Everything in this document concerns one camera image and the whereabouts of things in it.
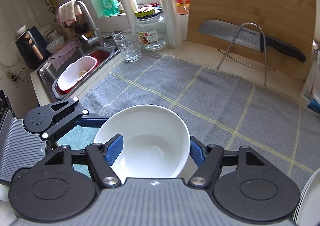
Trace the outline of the round white plate fruit print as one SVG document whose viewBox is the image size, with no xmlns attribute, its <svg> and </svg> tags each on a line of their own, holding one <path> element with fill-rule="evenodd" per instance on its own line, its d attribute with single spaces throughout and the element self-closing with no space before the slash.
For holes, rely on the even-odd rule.
<svg viewBox="0 0 320 226">
<path fill-rule="evenodd" d="M 296 225 L 319 225 L 320 185 L 319 169 L 308 179 L 300 196 L 300 202 L 293 216 Z"/>
</svg>

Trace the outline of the white bowl pink flowers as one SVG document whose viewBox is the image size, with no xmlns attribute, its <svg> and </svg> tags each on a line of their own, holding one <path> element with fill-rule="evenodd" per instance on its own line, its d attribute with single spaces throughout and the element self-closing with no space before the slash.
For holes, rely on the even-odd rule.
<svg viewBox="0 0 320 226">
<path fill-rule="evenodd" d="M 123 136 L 123 149 L 111 166 L 121 182 L 127 178 L 176 178 L 190 152 L 185 122 L 172 110 L 136 105 L 121 110 L 99 129 L 94 142 Z"/>
</svg>

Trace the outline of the chrome kitchen faucet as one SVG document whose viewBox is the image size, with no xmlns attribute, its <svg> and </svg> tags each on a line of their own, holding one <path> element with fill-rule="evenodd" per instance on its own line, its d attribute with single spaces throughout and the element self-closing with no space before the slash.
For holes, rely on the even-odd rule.
<svg viewBox="0 0 320 226">
<path fill-rule="evenodd" d="M 88 43 L 89 47 L 97 46 L 97 45 L 104 45 L 105 41 L 104 38 L 99 31 L 99 28 L 96 26 L 95 22 L 93 21 L 93 18 L 91 17 L 86 5 L 84 2 L 80 0 L 76 0 L 74 2 L 75 5 L 78 5 L 82 11 L 82 13 L 85 15 L 87 23 L 91 30 L 93 31 L 94 36 L 91 38 L 88 38 L 86 42 Z"/>
</svg>

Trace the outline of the white container in sink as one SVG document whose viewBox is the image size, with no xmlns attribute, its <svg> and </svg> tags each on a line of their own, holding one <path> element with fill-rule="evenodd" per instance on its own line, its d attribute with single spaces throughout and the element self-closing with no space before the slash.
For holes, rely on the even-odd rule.
<svg viewBox="0 0 320 226">
<path fill-rule="evenodd" d="M 98 64 L 98 60 L 91 56 L 84 56 L 66 67 L 59 76 L 57 86 L 61 91 L 69 91 Z"/>
</svg>

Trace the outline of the black air fryer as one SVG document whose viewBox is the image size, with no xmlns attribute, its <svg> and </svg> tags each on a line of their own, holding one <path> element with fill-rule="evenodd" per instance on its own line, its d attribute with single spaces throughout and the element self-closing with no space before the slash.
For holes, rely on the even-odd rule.
<svg viewBox="0 0 320 226">
<path fill-rule="evenodd" d="M 46 49 L 46 40 L 35 26 L 27 29 L 15 44 L 30 70 L 37 69 L 51 55 Z"/>
</svg>

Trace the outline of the grey blue checked cloth mat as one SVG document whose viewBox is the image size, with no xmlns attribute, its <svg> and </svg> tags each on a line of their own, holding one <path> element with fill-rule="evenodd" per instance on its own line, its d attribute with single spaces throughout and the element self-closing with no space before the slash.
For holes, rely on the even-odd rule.
<svg viewBox="0 0 320 226">
<path fill-rule="evenodd" d="M 300 188 L 319 168 L 319 115 L 240 76 L 144 51 L 80 96 L 91 113 L 110 117 L 134 105 L 171 109 L 203 144 L 248 145 Z"/>
</svg>

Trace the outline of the pink white dish cloth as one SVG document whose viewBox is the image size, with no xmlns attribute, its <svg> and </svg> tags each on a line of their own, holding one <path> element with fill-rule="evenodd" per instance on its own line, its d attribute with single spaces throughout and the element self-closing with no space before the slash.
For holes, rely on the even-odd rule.
<svg viewBox="0 0 320 226">
<path fill-rule="evenodd" d="M 75 2 L 76 0 L 71 0 L 64 3 L 58 8 L 57 22 L 59 24 L 66 24 L 67 26 L 71 26 L 71 24 L 77 21 L 77 16 L 82 15 L 80 6 Z"/>
</svg>

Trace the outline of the clear drinking glass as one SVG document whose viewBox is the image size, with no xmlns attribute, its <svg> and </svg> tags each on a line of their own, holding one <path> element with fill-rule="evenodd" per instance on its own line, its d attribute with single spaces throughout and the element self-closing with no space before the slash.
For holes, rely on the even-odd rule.
<svg viewBox="0 0 320 226">
<path fill-rule="evenodd" d="M 137 32 L 135 30 L 122 31 L 116 34 L 113 39 L 127 63 L 135 62 L 142 56 Z"/>
</svg>

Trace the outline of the white blue plastic bag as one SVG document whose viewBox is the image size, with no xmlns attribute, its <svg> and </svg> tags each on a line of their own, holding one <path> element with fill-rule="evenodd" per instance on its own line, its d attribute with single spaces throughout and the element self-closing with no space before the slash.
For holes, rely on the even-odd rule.
<svg viewBox="0 0 320 226">
<path fill-rule="evenodd" d="M 319 40 L 313 41 L 312 64 L 300 96 L 309 109 L 319 114 Z"/>
</svg>

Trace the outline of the large glass jar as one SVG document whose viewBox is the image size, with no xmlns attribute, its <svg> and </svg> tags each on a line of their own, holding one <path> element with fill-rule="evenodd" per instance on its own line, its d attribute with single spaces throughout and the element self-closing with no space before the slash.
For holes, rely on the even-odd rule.
<svg viewBox="0 0 320 226">
<path fill-rule="evenodd" d="M 160 10 L 145 6 L 136 10 L 134 16 L 137 36 L 144 49 L 156 51 L 168 45 L 167 26 Z"/>
</svg>

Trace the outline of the stack of clear plastic cups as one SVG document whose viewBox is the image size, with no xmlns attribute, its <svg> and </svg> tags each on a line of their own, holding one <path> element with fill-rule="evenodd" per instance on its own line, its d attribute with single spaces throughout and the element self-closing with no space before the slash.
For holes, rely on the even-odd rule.
<svg viewBox="0 0 320 226">
<path fill-rule="evenodd" d="M 163 9 L 170 46 L 175 49 L 182 46 L 182 34 L 178 23 L 175 0 L 160 0 Z"/>
</svg>

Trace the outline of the bamboo cutting board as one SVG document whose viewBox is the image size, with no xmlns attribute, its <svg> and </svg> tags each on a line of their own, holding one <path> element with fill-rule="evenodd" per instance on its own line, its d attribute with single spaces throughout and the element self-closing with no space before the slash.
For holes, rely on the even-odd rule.
<svg viewBox="0 0 320 226">
<path fill-rule="evenodd" d="M 199 26 L 216 19 L 240 25 L 258 23 L 249 0 L 190 0 L 187 40 L 217 49 L 226 49 L 227 41 L 202 34 Z M 267 63 L 287 75 L 305 80 L 312 64 L 312 41 L 316 26 L 316 0 L 260 0 L 265 34 L 301 50 L 306 61 L 285 56 L 272 47 L 267 49 Z"/>
</svg>

